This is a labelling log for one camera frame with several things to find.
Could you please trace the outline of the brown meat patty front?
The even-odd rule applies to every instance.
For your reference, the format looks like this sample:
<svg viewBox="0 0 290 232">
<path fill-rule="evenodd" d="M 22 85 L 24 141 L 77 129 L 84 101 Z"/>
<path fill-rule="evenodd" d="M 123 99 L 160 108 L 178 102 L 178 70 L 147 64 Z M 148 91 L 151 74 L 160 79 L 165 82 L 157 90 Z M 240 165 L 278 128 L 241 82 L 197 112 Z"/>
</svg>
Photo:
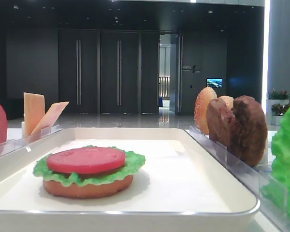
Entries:
<svg viewBox="0 0 290 232">
<path fill-rule="evenodd" d="M 209 138 L 225 147 L 230 146 L 230 124 L 235 119 L 231 108 L 223 98 L 216 98 L 209 102 L 206 111 Z"/>
</svg>

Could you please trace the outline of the brown meat patty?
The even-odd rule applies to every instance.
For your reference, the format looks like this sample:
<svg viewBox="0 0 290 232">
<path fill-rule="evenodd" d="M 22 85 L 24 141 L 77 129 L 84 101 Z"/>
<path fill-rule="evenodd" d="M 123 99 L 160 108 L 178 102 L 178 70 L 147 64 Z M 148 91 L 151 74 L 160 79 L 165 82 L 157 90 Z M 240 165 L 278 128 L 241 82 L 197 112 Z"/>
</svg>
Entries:
<svg viewBox="0 0 290 232">
<path fill-rule="evenodd" d="M 231 108 L 223 98 L 216 98 L 209 102 L 206 111 L 209 138 L 225 147 L 230 146 L 230 124 L 235 119 Z"/>
<path fill-rule="evenodd" d="M 250 167 L 258 165 L 263 157 L 267 139 L 265 114 L 251 96 L 234 99 L 230 124 L 228 151 Z"/>
</svg>

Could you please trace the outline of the green lettuce leaf on bun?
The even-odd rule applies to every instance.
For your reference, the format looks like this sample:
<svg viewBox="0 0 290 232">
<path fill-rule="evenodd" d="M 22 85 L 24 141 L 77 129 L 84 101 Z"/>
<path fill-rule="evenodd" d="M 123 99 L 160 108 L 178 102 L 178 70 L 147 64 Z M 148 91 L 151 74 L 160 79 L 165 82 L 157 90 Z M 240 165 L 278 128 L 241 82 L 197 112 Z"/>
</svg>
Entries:
<svg viewBox="0 0 290 232">
<path fill-rule="evenodd" d="M 145 163 L 145 156 L 134 153 L 133 151 L 121 151 L 126 154 L 125 164 L 115 170 L 98 174 L 77 174 L 74 172 L 71 174 L 59 173 L 48 168 L 46 159 L 52 155 L 49 154 L 37 161 L 33 168 L 33 175 L 35 177 L 42 177 L 45 181 L 54 180 L 60 182 L 64 187 L 68 187 L 73 183 L 81 187 L 87 184 L 102 185 L 113 183 L 116 180 L 123 180 L 128 175 L 135 174 Z"/>
</svg>

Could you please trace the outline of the red tomato slice on burger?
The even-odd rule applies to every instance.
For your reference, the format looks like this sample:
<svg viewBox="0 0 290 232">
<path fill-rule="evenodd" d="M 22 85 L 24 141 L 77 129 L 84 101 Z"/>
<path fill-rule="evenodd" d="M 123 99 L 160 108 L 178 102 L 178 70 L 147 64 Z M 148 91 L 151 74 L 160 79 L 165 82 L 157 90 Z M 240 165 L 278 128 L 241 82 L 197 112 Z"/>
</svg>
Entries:
<svg viewBox="0 0 290 232">
<path fill-rule="evenodd" d="M 98 174 L 122 167 L 125 160 L 126 154 L 116 148 L 82 147 L 52 154 L 46 162 L 59 173 Z"/>
</svg>

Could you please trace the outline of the leaning orange cheese slice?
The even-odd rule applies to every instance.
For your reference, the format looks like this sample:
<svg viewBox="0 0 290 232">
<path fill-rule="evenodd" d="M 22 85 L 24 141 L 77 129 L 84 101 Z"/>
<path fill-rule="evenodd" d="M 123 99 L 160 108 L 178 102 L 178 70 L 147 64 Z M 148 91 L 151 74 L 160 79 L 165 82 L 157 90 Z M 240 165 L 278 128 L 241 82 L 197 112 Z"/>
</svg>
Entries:
<svg viewBox="0 0 290 232">
<path fill-rule="evenodd" d="M 52 127 L 68 104 L 69 101 L 52 104 L 31 134 L 33 135 L 44 128 Z"/>
</svg>

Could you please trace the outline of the brown meat patty rear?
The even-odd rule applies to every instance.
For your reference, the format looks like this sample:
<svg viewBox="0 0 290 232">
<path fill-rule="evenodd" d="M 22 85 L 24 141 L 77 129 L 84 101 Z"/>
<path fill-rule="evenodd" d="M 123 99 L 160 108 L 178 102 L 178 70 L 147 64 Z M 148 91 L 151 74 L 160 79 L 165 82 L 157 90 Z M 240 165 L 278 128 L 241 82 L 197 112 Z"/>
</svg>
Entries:
<svg viewBox="0 0 290 232">
<path fill-rule="evenodd" d="M 251 96 L 234 99 L 230 124 L 228 151 L 250 167 L 258 165 L 263 157 L 267 139 L 265 114 Z"/>
</svg>

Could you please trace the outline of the upright orange cheese slice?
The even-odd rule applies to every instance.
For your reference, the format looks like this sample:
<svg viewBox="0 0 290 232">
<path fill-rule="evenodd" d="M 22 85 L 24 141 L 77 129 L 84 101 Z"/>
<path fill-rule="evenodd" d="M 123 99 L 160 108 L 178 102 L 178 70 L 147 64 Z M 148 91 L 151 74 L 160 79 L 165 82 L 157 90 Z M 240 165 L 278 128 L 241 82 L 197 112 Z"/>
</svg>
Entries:
<svg viewBox="0 0 290 232">
<path fill-rule="evenodd" d="M 32 134 L 44 115 L 44 95 L 24 92 L 24 123 L 26 137 Z"/>
</svg>

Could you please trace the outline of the standing green lettuce leaf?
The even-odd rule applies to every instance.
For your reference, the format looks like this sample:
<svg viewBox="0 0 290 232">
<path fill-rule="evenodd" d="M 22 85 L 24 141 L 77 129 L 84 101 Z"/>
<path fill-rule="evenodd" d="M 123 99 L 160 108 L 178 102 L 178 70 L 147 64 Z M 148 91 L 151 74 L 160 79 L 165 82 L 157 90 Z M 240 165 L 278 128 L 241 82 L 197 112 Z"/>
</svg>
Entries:
<svg viewBox="0 0 290 232">
<path fill-rule="evenodd" d="M 290 107 L 280 125 L 271 142 L 271 152 L 275 155 L 271 172 L 274 179 L 262 187 L 261 193 L 279 208 L 286 208 L 290 219 Z"/>
</svg>

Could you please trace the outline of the dark double door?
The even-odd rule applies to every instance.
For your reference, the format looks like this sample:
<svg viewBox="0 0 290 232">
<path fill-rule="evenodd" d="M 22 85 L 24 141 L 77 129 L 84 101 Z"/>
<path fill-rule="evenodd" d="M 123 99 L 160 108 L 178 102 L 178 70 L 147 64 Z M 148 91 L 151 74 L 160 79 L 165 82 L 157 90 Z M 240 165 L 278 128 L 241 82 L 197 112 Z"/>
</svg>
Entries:
<svg viewBox="0 0 290 232">
<path fill-rule="evenodd" d="M 59 98 L 69 113 L 158 112 L 155 31 L 61 29 Z"/>
</svg>

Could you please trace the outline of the sesame top bun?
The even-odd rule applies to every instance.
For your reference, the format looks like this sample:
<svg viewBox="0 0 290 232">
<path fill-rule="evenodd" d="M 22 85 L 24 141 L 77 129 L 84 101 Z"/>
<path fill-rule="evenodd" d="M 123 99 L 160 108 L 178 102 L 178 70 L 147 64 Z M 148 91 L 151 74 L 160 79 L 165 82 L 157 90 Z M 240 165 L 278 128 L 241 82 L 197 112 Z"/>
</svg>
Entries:
<svg viewBox="0 0 290 232">
<path fill-rule="evenodd" d="M 216 99 L 217 94 L 211 87 L 205 87 L 198 94 L 195 101 L 194 120 L 196 126 L 205 135 L 209 135 L 207 126 L 206 111 L 211 100 Z"/>
</svg>

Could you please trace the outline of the white rectangular tray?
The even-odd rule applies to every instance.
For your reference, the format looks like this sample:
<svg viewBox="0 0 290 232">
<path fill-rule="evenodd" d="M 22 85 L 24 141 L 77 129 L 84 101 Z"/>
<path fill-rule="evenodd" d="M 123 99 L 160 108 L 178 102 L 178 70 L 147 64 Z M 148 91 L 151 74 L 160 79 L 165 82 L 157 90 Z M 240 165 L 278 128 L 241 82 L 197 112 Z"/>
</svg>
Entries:
<svg viewBox="0 0 290 232">
<path fill-rule="evenodd" d="M 145 156 L 126 190 L 102 199 L 48 194 L 37 160 L 115 146 Z M 181 129 L 74 128 L 0 157 L 0 232 L 245 232 L 259 198 Z"/>
</svg>

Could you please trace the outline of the bottom bun slice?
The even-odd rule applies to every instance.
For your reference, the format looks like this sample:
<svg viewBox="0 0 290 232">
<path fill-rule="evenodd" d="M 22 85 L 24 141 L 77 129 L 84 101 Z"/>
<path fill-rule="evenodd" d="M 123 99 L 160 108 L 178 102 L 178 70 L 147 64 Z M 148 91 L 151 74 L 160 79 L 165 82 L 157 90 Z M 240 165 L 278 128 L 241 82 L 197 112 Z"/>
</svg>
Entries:
<svg viewBox="0 0 290 232">
<path fill-rule="evenodd" d="M 78 186 L 76 183 L 64 187 L 60 182 L 50 180 L 43 181 L 44 189 L 53 196 L 75 198 L 75 199 L 93 199 L 104 198 L 117 194 L 128 188 L 133 181 L 133 175 L 126 176 L 123 180 L 116 180 L 113 183 L 85 186 Z"/>
</svg>

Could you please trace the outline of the right long clear acrylic rail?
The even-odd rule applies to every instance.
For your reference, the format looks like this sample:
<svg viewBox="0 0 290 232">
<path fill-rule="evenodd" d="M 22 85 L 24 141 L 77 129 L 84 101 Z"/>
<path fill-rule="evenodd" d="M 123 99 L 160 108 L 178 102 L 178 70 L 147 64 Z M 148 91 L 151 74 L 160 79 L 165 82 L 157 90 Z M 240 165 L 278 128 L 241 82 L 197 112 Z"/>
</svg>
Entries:
<svg viewBox="0 0 290 232">
<path fill-rule="evenodd" d="M 260 211 L 254 217 L 250 232 L 290 232 L 290 193 L 288 188 L 272 177 L 268 162 L 251 168 L 220 143 L 212 142 L 195 127 L 189 134 L 233 174 L 261 201 Z"/>
</svg>

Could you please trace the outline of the long clear acrylic rail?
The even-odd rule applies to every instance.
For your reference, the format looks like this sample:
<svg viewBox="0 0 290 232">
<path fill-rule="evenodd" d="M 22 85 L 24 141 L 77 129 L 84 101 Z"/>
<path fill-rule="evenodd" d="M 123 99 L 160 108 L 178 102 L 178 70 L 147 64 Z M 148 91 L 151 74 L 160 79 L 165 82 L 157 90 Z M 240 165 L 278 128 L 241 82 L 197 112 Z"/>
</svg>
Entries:
<svg viewBox="0 0 290 232">
<path fill-rule="evenodd" d="M 220 143 L 212 142 L 195 127 L 189 134 L 233 174 L 261 201 L 260 211 L 254 217 L 250 232 L 290 232 L 290 193 L 288 188 L 272 177 L 268 162 L 251 168 Z"/>
<path fill-rule="evenodd" d="M 36 142 L 48 135 L 51 135 L 57 131 L 60 130 L 59 124 L 53 126 L 53 127 L 48 127 L 42 129 L 40 132 L 35 133 L 33 135 L 30 135 L 26 138 L 21 138 L 21 139 L 12 139 L 12 140 L 7 140 L 4 143 L 0 144 L 0 157 L 4 156 L 10 152 L 13 152 L 19 148 L 29 146 L 29 144 Z"/>
</svg>

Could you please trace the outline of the left long clear acrylic rail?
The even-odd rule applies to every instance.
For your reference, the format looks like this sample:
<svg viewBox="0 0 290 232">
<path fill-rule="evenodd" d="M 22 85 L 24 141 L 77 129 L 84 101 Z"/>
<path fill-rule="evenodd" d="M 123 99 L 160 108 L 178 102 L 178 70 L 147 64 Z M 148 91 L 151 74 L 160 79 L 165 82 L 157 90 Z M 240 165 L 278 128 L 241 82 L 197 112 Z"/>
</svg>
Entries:
<svg viewBox="0 0 290 232">
<path fill-rule="evenodd" d="M 48 135 L 51 135 L 57 131 L 60 130 L 59 124 L 53 126 L 53 127 L 48 127 L 42 129 L 40 132 L 35 133 L 33 135 L 30 135 L 26 138 L 21 138 L 21 139 L 12 139 L 12 140 L 7 140 L 4 143 L 0 144 L 0 157 L 4 156 L 10 152 L 13 152 L 19 148 L 29 146 L 29 144 L 36 142 Z"/>
</svg>

